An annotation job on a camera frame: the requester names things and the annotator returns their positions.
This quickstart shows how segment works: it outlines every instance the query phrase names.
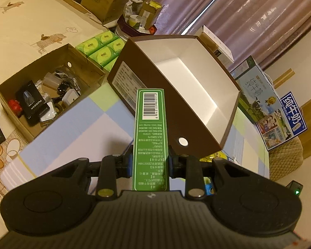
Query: paper cup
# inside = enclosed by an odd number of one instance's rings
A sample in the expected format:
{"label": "paper cup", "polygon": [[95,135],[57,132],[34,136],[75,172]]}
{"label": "paper cup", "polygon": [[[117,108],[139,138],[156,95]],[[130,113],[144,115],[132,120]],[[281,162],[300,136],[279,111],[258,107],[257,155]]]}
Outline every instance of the paper cup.
{"label": "paper cup", "polygon": [[141,18],[138,15],[130,15],[129,25],[138,30],[141,25]]}

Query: green product box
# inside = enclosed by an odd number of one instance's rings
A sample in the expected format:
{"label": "green product box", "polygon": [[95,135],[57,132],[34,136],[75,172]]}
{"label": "green product box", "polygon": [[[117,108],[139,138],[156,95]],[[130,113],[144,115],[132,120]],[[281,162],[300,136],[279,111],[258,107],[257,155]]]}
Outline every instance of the green product box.
{"label": "green product box", "polygon": [[109,43],[107,46],[109,46],[115,52],[120,53],[125,44],[126,44],[125,41],[122,38],[119,38]]}
{"label": "green product box", "polygon": [[119,37],[116,34],[112,33],[111,31],[106,31],[96,35],[95,38],[98,39],[104,45],[107,45],[110,42],[117,40]]}
{"label": "green product box", "polygon": [[133,190],[167,191],[168,138],[163,89],[138,89]]}
{"label": "green product box", "polygon": [[105,67],[104,69],[107,70],[108,72],[111,72],[116,60],[117,60],[118,57],[116,57],[113,61],[109,62]]}
{"label": "green product box", "polygon": [[105,46],[94,54],[90,55],[90,58],[100,64],[102,67],[114,60],[119,54],[113,51],[110,47]]}
{"label": "green product box", "polygon": [[103,44],[100,40],[93,37],[84,41],[81,44],[78,44],[75,48],[84,53],[87,56],[95,53],[97,50],[101,49],[105,44]]}

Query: quilted fabric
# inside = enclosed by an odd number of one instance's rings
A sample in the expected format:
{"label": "quilted fabric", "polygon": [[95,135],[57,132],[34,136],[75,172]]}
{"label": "quilted fabric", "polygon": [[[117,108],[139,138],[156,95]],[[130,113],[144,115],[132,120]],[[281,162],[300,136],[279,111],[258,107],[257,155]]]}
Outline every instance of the quilted fabric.
{"label": "quilted fabric", "polygon": [[294,170],[303,163],[303,147],[298,137],[269,151],[270,179],[276,181]]}

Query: wall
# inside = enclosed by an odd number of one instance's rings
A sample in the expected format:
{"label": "wall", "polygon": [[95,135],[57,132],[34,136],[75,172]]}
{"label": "wall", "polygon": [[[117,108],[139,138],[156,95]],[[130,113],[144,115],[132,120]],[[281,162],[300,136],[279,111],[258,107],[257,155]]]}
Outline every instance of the wall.
{"label": "wall", "polygon": [[291,68],[295,75],[277,88],[279,96],[292,91],[302,106],[311,99],[311,31],[265,72],[275,80]]}
{"label": "wall", "polygon": [[297,170],[277,182],[286,186],[292,180],[303,185],[303,190],[299,196],[302,202],[302,214],[295,231],[301,237],[311,240],[311,156],[305,159],[302,166]]}

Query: red object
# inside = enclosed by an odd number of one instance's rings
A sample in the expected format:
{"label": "red object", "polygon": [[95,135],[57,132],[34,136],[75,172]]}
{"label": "red object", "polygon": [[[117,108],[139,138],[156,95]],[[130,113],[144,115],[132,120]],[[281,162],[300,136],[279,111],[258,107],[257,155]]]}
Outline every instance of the red object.
{"label": "red object", "polygon": [[149,32],[151,33],[151,35],[154,35],[157,31],[157,28],[153,25],[152,27],[150,27],[150,29],[148,29]]}
{"label": "red object", "polygon": [[8,105],[17,117],[21,117],[23,109],[17,100],[10,99]]}

